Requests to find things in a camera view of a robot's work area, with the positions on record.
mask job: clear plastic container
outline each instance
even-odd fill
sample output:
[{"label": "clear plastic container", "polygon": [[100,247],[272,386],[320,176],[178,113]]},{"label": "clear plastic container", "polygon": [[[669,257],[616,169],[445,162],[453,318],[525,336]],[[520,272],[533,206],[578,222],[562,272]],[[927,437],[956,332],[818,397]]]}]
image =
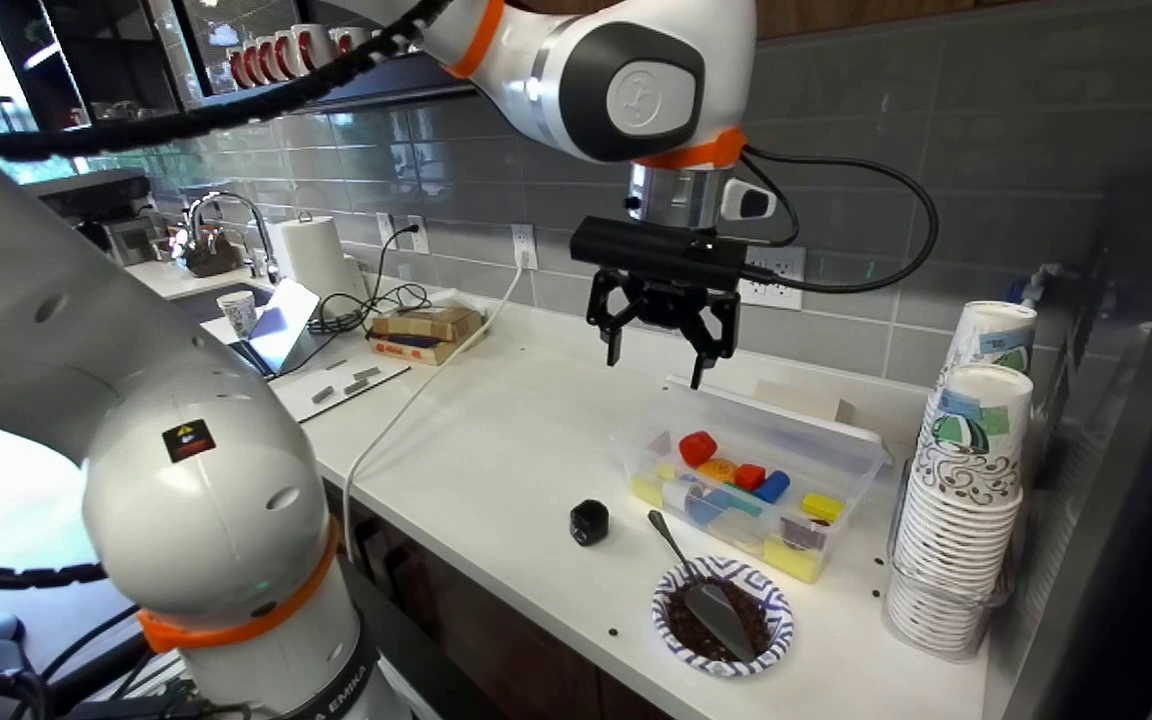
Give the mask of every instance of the clear plastic container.
[{"label": "clear plastic container", "polygon": [[[692,433],[714,441],[714,464],[692,469],[680,455]],[[885,445],[865,429],[692,386],[669,386],[618,445],[631,495],[808,585],[887,464]],[[789,488],[779,500],[759,500],[720,479],[734,464],[784,470]]]}]

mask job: orange block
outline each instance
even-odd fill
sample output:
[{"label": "orange block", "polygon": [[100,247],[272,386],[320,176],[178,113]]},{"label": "orange block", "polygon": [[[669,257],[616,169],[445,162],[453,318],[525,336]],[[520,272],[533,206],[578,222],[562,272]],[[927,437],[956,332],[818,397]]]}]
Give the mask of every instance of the orange block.
[{"label": "orange block", "polygon": [[714,482],[734,482],[734,464],[730,460],[708,460],[697,469],[702,479],[714,479]]}]

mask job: red block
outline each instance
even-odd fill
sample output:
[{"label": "red block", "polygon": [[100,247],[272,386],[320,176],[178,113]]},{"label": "red block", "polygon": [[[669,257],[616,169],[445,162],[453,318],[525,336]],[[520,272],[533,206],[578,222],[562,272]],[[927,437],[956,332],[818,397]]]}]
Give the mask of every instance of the red block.
[{"label": "red block", "polygon": [[680,441],[680,455],[689,469],[708,464],[720,453],[720,445],[708,433],[692,433]]},{"label": "red block", "polygon": [[741,464],[734,469],[734,488],[755,492],[763,482],[768,469],[763,464]]}]

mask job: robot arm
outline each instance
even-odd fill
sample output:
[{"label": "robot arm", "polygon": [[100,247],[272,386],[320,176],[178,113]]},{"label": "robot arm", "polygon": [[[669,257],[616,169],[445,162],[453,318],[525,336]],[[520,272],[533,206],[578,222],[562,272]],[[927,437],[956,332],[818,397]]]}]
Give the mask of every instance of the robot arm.
[{"label": "robot arm", "polygon": [[714,206],[745,151],[752,0],[624,0],[593,15],[460,0],[424,46],[475,80],[525,135],[577,158],[635,162],[631,222],[582,221],[572,234],[572,257],[599,262],[587,318],[608,363],[628,318],[684,332],[692,384],[734,353],[745,244],[714,234]]},{"label": "robot arm", "polygon": [[[374,19],[402,6],[363,0]],[[635,316],[680,327],[698,360],[726,356],[741,247],[711,240],[711,186],[741,157],[752,0],[624,0],[595,15],[453,0],[424,43],[525,135],[578,158],[635,158],[640,222],[587,221],[572,240],[604,262],[587,316],[613,360]],[[724,308],[720,336],[698,318],[711,308]],[[0,429],[83,460],[104,572],[210,701],[302,710],[354,671],[358,624],[296,421],[2,176]]]}]

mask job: cabinet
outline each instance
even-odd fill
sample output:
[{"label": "cabinet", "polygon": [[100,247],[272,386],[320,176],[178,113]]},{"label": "cabinet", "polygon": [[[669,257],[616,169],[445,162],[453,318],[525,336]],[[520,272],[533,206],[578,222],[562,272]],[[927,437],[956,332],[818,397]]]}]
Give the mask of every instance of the cabinet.
[{"label": "cabinet", "polygon": [[45,132],[185,107],[145,0],[0,0],[0,38]]},{"label": "cabinet", "polygon": [[441,642],[504,720],[662,720],[655,705],[358,505],[351,536],[358,572]]}]

